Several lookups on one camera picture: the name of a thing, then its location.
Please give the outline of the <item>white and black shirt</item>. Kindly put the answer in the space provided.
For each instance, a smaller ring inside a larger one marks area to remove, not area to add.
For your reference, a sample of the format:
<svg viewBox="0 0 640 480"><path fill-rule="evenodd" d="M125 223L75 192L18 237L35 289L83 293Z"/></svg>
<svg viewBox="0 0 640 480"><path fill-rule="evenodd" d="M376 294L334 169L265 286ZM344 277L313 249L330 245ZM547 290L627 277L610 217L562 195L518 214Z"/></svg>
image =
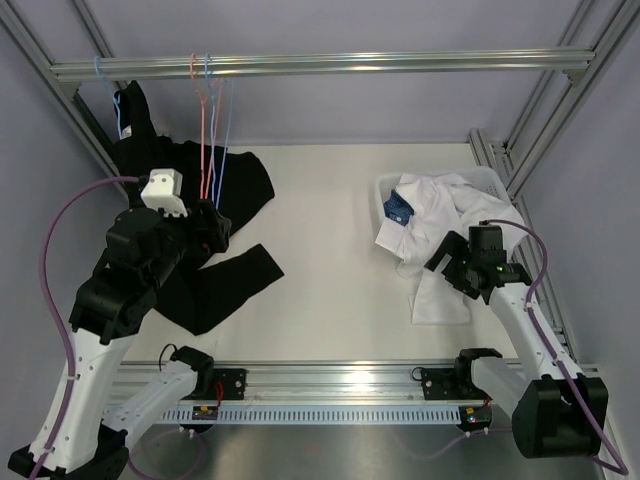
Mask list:
<svg viewBox="0 0 640 480"><path fill-rule="evenodd" d="M424 265L448 231L463 237L484 220L507 220L523 224L516 207L481 192L458 174L418 177L403 173L393 189L414 209L406 226L385 218L375 244L399 260L396 271L411 283L408 297L414 326L463 325L471 321L467 297L455 290L440 270Z"/></svg>

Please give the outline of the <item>blue plaid shirt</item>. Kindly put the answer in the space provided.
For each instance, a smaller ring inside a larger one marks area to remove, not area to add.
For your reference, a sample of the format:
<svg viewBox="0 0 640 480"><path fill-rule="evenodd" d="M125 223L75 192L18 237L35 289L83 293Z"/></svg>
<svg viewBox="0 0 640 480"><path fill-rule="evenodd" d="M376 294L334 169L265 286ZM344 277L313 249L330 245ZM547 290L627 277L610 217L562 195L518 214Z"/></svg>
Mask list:
<svg viewBox="0 0 640 480"><path fill-rule="evenodd" d="M384 215L393 222L406 226L414 215L414 209L396 190L392 190L389 198L383 203Z"/></svg>

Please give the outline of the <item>pink wire hanger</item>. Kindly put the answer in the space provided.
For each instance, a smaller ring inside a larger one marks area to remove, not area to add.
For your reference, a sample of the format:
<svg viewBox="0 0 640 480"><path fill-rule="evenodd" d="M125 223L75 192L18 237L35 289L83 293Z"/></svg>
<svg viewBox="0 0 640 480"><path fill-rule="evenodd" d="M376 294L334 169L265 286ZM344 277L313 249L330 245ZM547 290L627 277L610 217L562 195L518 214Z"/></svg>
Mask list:
<svg viewBox="0 0 640 480"><path fill-rule="evenodd" d="M207 92L200 89L196 74L197 55L191 53L189 57L189 73L194 84L195 92L200 103L200 184L198 199L207 200L212 197L212 186L215 178L215 141L218 128L219 100L222 93L222 81L209 78L208 54L204 57L204 77Z"/></svg>

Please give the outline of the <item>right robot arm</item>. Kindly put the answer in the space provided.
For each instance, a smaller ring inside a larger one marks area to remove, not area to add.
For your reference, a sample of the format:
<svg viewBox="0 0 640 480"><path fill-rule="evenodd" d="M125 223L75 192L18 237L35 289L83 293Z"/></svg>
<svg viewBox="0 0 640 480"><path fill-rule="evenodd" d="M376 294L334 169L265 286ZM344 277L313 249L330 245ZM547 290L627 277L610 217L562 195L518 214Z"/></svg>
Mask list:
<svg viewBox="0 0 640 480"><path fill-rule="evenodd" d="M500 320L522 371L493 348L459 352L446 385L479 393L509 416L520 453L529 459L595 457L604 444L608 390L585 375L560 344L534 299L538 279L510 261L503 220L482 221L466 236L450 231L425 267L455 290L481 299Z"/></svg>

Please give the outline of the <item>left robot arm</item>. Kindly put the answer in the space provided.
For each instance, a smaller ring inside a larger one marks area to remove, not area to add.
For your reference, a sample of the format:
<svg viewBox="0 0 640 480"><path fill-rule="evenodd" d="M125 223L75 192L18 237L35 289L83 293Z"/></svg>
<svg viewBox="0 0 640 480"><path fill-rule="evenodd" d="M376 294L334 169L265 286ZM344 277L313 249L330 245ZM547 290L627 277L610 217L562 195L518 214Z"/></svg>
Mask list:
<svg viewBox="0 0 640 480"><path fill-rule="evenodd" d="M50 411L37 437L11 454L11 471L28 479L115 479L161 414L184 398L212 392L213 358L184 346L124 406L103 414L119 366L161 287L183 260L225 251L230 229L230 220L208 201L178 216L135 208L116 217L62 328L67 361Z"/></svg>

